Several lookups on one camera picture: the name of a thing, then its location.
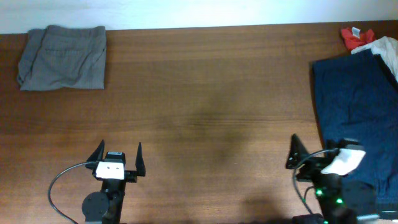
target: dark blue fabric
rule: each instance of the dark blue fabric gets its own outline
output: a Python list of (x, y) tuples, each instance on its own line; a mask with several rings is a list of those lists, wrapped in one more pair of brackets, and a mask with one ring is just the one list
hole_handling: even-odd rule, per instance
[(377, 202), (398, 202), (398, 91), (370, 50), (313, 65), (323, 140), (357, 139), (366, 155), (346, 179), (376, 189)]

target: gray folded cloth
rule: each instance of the gray folded cloth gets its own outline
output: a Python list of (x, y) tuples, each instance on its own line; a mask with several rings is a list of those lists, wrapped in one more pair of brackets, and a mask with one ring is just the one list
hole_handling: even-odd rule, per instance
[(104, 88), (105, 27), (48, 26), (30, 30), (28, 37), (18, 64), (17, 81), (21, 90)]

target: black mount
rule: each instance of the black mount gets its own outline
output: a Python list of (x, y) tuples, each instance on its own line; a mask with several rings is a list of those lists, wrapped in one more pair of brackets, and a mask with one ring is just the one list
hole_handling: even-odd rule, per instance
[[(335, 148), (334, 142), (329, 141), (330, 149)], [(300, 168), (296, 175), (297, 181), (299, 182), (312, 182), (312, 176), (320, 173), (322, 169), (331, 164), (333, 159), (337, 156), (338, 151), (335, 153), (326, 153), (325, 157), (312, 157), (304, 163), (304, 166)], [(304, 147), (300, 138), (296, 135), (292, 135), (290, 142), (289, 156), (286, 161), (286, 169), (294, 169), (301, 160), (309, 155), (307, 149)]]
[(97, 149), (87, 159), (87, 162), (96, 162), (87, 164), (86, 168), (92, 170), (95, 179), (103, 183), (100, 192), (89, 194), (83, 201), (81, 209), (86, 217), (86, 224), (119, 224), (126, 183), (136, 183), (137, 177), (145, 177), (146, 175), (140, 142), (136, 157), (137, 170), (124, 170), (123, 180), (97, 177), (96, 169), (100, 162), (123, 164), (123, 167), (126, 165), (126, 155), (123, 152), (108, 152), (103, 159), (104, 150), (105, 142), (102, 140)]

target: wood grain surface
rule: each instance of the wood grain surface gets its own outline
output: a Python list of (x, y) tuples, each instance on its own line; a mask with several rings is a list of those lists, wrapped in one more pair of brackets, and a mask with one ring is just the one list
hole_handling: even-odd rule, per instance
[[(290, 136), (322, 148), (310, 62), (349, 52), (342, 27), (398, 37), (398, 22), (107, 32), (105, 90), (19, 91), (25, 34), (0, 38), (0, 223), (68, 223), (47, 201), (51, 180), (102, 139), (147, 176), (128, 184), (124, 223), (250, 223), (306, 210), (284, 164)], [(300, 184), (304, 190), (308, 184)], [(84, 223), (101, 183), (77, 168), (53, 201)], [(309, 196), (315, 211), (318, 204)]]

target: black cable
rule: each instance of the black cable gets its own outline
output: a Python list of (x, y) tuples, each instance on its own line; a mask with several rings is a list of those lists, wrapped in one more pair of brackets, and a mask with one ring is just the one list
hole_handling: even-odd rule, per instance
[(308, 212), (309, 212), (311, 215), (313, 214), (312, 211), (311, 211), (311, 208), (307, 205), (307, 203), (305, 202), (304, 198), (301, 196), (301, 193), (300, 193), (300, 191), (299, 191), (299, 188), (297, 187), (297, 183), (296, 183), (296, 181), (297, 181), (297, 180), (296, 180), (296, 172), (297, 172), (297, 169), (298, 169), (300, 166), (302, 166), (302, 165), (304, 164), (304, 162), (307, 161), (307, 160), (309, 160), (311, 157), (317, 156), (317, 155), (319, 155), (319, 154), (321, 154), (321, 153), (325, 153), (325, 152), (333, 152), (333, 151), (335, 151), (335, 150), (336, 150), (336, 149), (324, 149), (324, 150), (321, 150), (321, 151), (318, 151), (318, 152), (311, 153), (311, 154), (309, 154), (306, 158), (302, 159), (302, 160), (297, 164), (297, 166), (294, 167), (294, 170), (293, 170), (293, 177), (292, 177), (292, 178), (293, 178), (293, 187), (294, 187), (294, 190), (296, 191), (296, 193), (297, 193), (298, 197), (300, 198), (301, 202), (303, 202), (305, 208), (308, 210)]
[(311, 187), (307, 187), (307, 189), (305, 189), (304, 200), (307, 200), (307, 194), (308, 194), (308, 192), (309, 192), (311, 189), (315, 189), (315, 187), (314, 187), (314, 186), (311, 186)]
[(70, 171), (71, 169), (76, 168), (76, 167), (80, 167), (80, 166), (83, 166), (83, 165), (86, 165), (86, 164), (95, 164), (95, 163), (97, 163), (97, 162), (82, 162), (82, 163), (76, 164), (76, 165), (74, 165), (74, 166), (71, 166), (71, 167), (65, 169), (64, 171), (62, 171), (61, 173), (59, 173), (59, 174), (51, 181), (51, 184), (50, 184), (50, 187), (49, 187), (49, 191), (48, 191), (48, 193), (47, 193), (47, 196), (48, 196), (48, 198), (49, 198), (49, 202), (50, 202), (51, 207), (54, 208), (54, 210), (55, 210), (58, 214), (60, 214), (63, 218), (66, 218), (67, 220), (71, 221), (73, 224), (78, 224), (78, 223), (77, 223), (75, 220), (71, 219), (71, 218), (70, 218), (69, 216), (67, 216), (66, 214), (62, 213), (62, 212), (54, 205), (54, 203), (52, 202), (52, 200), (51, 200), (51, 188), (52, 188), (52, 186), (54, 185), (55, 181), (57, 181), (58, 178), (60, 178), (64, 173)]

